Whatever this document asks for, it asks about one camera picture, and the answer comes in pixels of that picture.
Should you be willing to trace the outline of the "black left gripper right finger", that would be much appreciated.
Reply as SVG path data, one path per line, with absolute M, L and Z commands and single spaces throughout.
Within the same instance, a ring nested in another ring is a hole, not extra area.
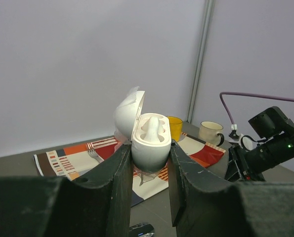
M 168 189 L 179 237 L 294 237 L 294 183 L 228 182 L 173 142 Z

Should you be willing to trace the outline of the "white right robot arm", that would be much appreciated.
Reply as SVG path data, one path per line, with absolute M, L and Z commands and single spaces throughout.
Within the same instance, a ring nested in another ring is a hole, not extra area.
M 263 172 L 294 158 L 294 123 L 279 107 L 266 109 L 250 119 L 249 124 L 261 139 L 249 150 L 243 139 L 255 140 L 244 135 L 229 148 L 225 174 L 229 182 L 265 181 Z

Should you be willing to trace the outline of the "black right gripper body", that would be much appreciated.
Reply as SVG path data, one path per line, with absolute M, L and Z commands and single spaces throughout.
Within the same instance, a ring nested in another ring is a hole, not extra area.
M 229 182 L 237 181 L 261 181 L 264 182 L 264 176 L 257 174 L 250 169 L 244 155 L 247 152 L 239 145 L 232 145 L 228 149 L 228 165 L 225 174 L 225 180 Z

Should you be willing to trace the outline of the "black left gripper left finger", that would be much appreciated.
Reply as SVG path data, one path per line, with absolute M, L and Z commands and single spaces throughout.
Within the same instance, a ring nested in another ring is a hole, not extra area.
M 71 181 L 0 177 L 0 237 L 127 237 L 131 146 Z

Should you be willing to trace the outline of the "white earbud case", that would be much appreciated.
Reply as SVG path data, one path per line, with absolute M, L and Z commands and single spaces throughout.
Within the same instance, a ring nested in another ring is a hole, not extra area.
M 142 113 L 145 92 L 133 87 L 126 98 L 114 111 L 114 136 L 123 144 L 131 144 L 133 163 L 142 172 L 156 173 L 161 171 L 167 160 L 171 147 L 169 120 L 157 113 Z M 157 117 L 159 126 L 159 143 L 144 140 L 148 120 Z

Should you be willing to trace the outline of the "black earbud charging case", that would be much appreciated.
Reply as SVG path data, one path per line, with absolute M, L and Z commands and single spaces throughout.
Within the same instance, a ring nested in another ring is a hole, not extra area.
M 153 237 L 154 227 L 147 222 L 142 222 L 129 228 L 129 237 Z

